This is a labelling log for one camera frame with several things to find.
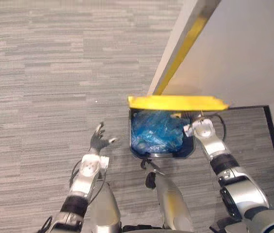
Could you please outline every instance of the plastic bag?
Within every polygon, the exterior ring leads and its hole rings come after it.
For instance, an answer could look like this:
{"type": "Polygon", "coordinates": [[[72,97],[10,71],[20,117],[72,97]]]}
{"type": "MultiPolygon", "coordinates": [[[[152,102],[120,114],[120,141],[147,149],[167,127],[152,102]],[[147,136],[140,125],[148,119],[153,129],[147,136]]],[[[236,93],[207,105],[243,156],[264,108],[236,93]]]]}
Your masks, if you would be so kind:
{"type": "Polygon", "coordinates": [[[182,148],[188,120],[172,118],[171,111],[143,110],[132,119],[132,148],[140,154],[172,153],[182,148]]]}

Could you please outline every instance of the yellow lid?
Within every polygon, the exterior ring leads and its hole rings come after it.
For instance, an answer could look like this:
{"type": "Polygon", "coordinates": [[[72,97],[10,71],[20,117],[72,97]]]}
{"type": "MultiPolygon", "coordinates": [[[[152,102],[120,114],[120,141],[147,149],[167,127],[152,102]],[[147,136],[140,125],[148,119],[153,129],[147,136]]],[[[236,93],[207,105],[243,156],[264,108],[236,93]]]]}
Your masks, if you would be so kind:
{"type": "Polygon", "coordinates": [[[151,110],[220,111],[229,107],[213,96],[129,96],[128,102],[130,108],[151,110]]]}

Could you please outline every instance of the cable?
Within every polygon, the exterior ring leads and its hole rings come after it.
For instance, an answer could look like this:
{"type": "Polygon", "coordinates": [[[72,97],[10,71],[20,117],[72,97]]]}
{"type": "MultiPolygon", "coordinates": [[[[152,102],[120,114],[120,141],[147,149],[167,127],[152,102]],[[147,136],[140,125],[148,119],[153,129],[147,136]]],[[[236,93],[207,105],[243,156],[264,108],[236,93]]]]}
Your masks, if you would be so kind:
{"type": "Polygon", "coordinates": [[[104,172],[104,178],[103,178],[102,185],[100,186],[100,188],[99,188],[98,192],[96,193],[96,195],[90,200],[90,202],[88,203],[88,205],[90,205],[95,200],[95,198],[98,196],[98,194],[100,193],[100,191],[103,189],[103,185],[104,185],[104,183],[106,181],[106,176],[107,176],[106,174],[107,174],[107,170],[105,170],[105,172],[104,172]]]}
{"type": "Polygon", "coordinates": [[[78,164],[82,161],[82,159],[80,159],[73,167],[72,172],[71,172],[71,176],[70,176],[70,180],[69,180],[69,188],[71,188],[72,184],[73,184],[73,179],[75,178],[75,176],[79,173],[80,169],[77,169],[76,172],[74,172],[75,168],[78,166],[78,164]]]}
{"type": "Polygon", "coordinates": [[[52,220],[53,220],[53,217],[49,216],[49,218],[45,221],[41,229],[38,230],[36,233],[45,233],[50,228],[52,220]]]}
{"type": "Polygon", "coordinates": [[[223,118],[219,114],[217,114],[217,113],[208,115],[207,117],[209,117],[209,118],[218,117],[220,119],[220,122],[221,122],[221,124],[223,126],[223,138],[222,138],[222,141],[224,142],[225,139],[226,139],[226,126],[225,126],[225,122],[224,122],[223,118]]]}

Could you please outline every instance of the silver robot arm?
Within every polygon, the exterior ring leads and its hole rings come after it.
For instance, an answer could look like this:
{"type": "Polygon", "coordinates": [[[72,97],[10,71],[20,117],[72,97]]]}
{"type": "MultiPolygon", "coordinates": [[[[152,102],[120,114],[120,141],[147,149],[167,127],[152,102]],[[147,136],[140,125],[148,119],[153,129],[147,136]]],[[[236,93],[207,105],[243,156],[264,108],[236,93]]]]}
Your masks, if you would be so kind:
{"type": "MultiPolygon", "coordinates": [[[[101,130],[102,127],[103,123],[96,128],[90,142],[89,154],[83,156],[79,174],[73,182],[59,214],[52,223],[49,223],[50,227],[46,231],[47,233],[81,232],[87,207],[93,201],[95,183],[99,174],[106,175],[109,164],[109,157],[100,156],[100,150],[116,141],[116,138],[102,139],[104,132],[101,130]]],[[[44,226],[38,232],[45,232],[43,228],[44,226]]]]}
{"type": "Polygon", "coordinates": [[[185,126],[184,131],[187,136],[195,136],[200,141],[218,177],[220,195],[230,216],[245,223],[250,233],[274,233],[274,210],[269,209],[266,195],[216,136],[212,121],[200,116],[185,126]]]}

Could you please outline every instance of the yellow strip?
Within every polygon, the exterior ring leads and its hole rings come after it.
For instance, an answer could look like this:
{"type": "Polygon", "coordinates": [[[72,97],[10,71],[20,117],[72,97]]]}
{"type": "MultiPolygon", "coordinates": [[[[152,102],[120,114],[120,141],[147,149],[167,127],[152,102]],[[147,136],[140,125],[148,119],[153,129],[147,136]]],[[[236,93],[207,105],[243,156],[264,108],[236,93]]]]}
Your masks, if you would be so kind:
{"type": "Polygon", "coordinates": [[[213,96],[145,96],[128,97],[129,107],[174,111],[221,111],[229,105],[213,96]]]}
{"type": "Polygon", "coordinates": [[[163,81],[161,82],[157,90],[154,91],[154,95],[161,95],[163,93],[165,87],[167,86],[167,84],[169,83],[173,75],[175,74],[176,70],[179,68],[180,64],[183,62],[187,53],[189,52],[192,45],[196,41],[197,37],[201,33],[202,29],[206,25],[207,21],[208,21],[208,18],[205,18],[201,15],[198,16],[191,30],[187,33],[184,43],[180,47],[174,61],[172,62],[170,69],[167,71],[165,77],[163,78],[163,81]]]}

